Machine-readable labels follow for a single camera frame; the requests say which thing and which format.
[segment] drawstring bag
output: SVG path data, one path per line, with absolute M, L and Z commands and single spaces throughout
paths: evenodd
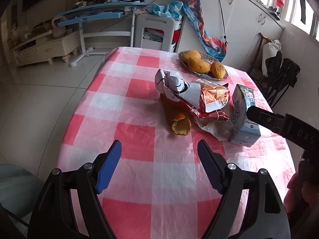
M 224 26 L 224 39 L 225 42 L 217 38 L 211 38 L 208 36 L 204 27 L 204 19 L 202 8 L 200 6 L 200 0 L 189 0 L 188 3 L 183 6 L 185 15 L 188 18 L 190 25 L 196 33 L 200 43 L 205 49 L 206 53 L 216 58 L 219 62 L 221 62 L 226 56 L 227 49 L 227 41 L 226 41 L 226 33 L 225 33 L 225 24 L 224 24 L 224 16 L 223 10 L 221 8 L 221 16 L 223 19 Z

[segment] metal bolt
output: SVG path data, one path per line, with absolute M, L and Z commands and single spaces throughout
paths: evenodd
M 91 164 L 91 163 L 86 163 L 86 164 L 84 164 L 84 169 L 89 170 L 89 169 L 92 168 L 92 166 L 93 166 L 93 164 Z
M 267 175 L 268 174 L 268 171 L 266 169 L 260 169 L 260 173 L 262 175 Z
M 57 175 L 59 173 L 60 173 L 60 170 L 58 168 L 52 170 L 53 175 Z
M 235 170 L 236 169 L 236 165 L 235 164 L 228 164 L 227 167 L 230 170 Z

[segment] plastic table cover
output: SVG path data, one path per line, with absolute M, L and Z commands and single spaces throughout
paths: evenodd
M 173 134 L 154 85 L 158 69 L 185 81 L 197 79 L 183 68 L 178 54 L 142 48 L 111 51 L 81 98 L 65 133 L 58 168 L 78 169 L 106 152 L 114 139 L 122 156 L 109 187 L 99 196 L 118 239 L 200 238 L 221 199 L 205 174 L 197 143 L 205 139 L 213 152 L 243 170 L 269 171 L 283 199 L 295 173 L 284 138 L 260 127 L 251 147 L 218 141 L 193 123 L 187 136 Z M 231 95 L 236 84 L 252 88 L 256 106 L 270 107 L 246 72 L 226 66 Z M 248 191 L 243 191 L 231 234 L 239 231 Z M 79 229 L 87 234 L 76 191 L 72 191 Z

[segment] box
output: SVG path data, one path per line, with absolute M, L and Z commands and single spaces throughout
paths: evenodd
M 259 125 L 247 119 L 246 113 L 250 106 L 255 106 L 254 90 L 237 84 L 232 95 L 234 127 L 230 131 L 229 142 L 251 147 L 260 138 Z

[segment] fruit bowl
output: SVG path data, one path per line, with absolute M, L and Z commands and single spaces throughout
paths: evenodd
M 193 74 L 195 74 L 196 76 L 199 76 L 199 77 L 201 77 L 201 78 L 204 78 L 204 79 L 206 79 L 206 80 L 208 80 L 208 81 L 224 81 L 224 80 L 227 80 L 227 79 L 228 79 L 228 72 L 227 72 L 226 69 L 225 69 L 225 70 L 226 70 L 226 73 L 225 73 L 225 75 L 224 75 L 224 77 L 223 77 L 222 79 L 215 78 L 215 77 L 213 76 L 213 74 L 211 73 L 210 70 L 209 70 L 208 72 L 206 72 L 206 73 L 199 73 L 199 72 L 193 71 L 193 70 L 190 69 L 190 68 L 188 67 L 188 65 L 185 64 L 185 63 L 183 62 L 183 60 L 181 59 L 182 55 L 183 55 L 185 52 L 186 52 L 186 51 L 180 52 L 180 53 L 178 54 L 178 56 L 179 56 L 181 62 L 183 63 L 184 67 L 185 67 L 186 69 L 188 69 L 189 71 L 191 71 L 191 72 L 192 72 Z M 199 54 L 200 54 L 200 56 L 202 57 L 202 60 L 208 62 L 210 65 L 211 65 L 212 63 L 218 61 L 217 59 L 213 58 L 213 57 L 210 56 L 210 55 L 207 55 L 207 54 L 204 54 L 204 53 L 199 53 Z

